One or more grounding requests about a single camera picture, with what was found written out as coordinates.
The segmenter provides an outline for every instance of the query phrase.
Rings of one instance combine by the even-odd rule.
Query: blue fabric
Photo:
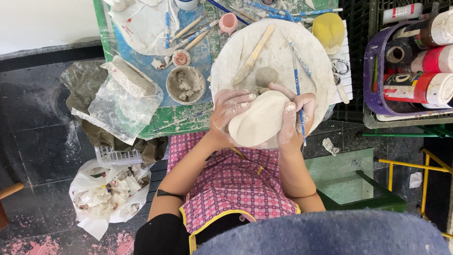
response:
[[[407,213],[326,211],[250,223],[220,234],[195,255],[451,255],[431,223]]]

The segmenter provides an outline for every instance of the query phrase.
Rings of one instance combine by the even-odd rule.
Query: green chair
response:
[[[335,211],[335,210],[359,210],[359,209],[381,209],[385,211],[397,211],[397,212],[404,212],[406,209],[406,201],[401,199],[400,197],[396,196],[394,193],[389,191],[388,189],[384,188],[382,185],[377,183],[375,180],[368,177],[366,174],[363,173],[362,170],[357,170],[356,174],[358,174],[362,179],[366,182],[370,183],[374,188],[381,191],[384,196],[380,197],[373,197],[369,199],[364,199],[360,201],[355,201],[346,204],[338,204],[330,197],[326,196],[321,191],[317,190],[318,195],[321,197],[323,201],[324,207],[327,211]]]

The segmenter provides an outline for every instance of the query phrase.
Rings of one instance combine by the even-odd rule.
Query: bowl of clay slip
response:
[[[166,86],[170,97],[183,105],[196,103],[206,91],[201,72],[187,65],[175,67],[167,77]]]

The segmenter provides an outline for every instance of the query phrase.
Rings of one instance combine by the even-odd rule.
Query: yellow sponge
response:
[[[344,39],[344,24],[335,13],[325,13],[315,18],[313,35],[321,42],[327,54],[335,54]]]

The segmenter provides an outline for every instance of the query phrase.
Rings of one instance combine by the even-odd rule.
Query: white wall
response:
[[[0,55],[99,39],[92,0],[0,0]]]

